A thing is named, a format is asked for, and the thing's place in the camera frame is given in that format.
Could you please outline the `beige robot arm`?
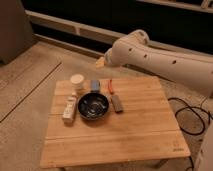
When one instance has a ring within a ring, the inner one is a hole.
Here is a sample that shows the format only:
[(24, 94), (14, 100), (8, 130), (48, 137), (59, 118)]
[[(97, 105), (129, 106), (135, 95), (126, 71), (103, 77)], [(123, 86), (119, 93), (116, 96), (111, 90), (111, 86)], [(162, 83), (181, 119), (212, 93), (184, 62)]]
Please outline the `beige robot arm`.
[(213, 99), (213, 57), (164, 50), (150, 45), (148, 34), (135, 30), (118, 38), (96, 67), (134, 65)]

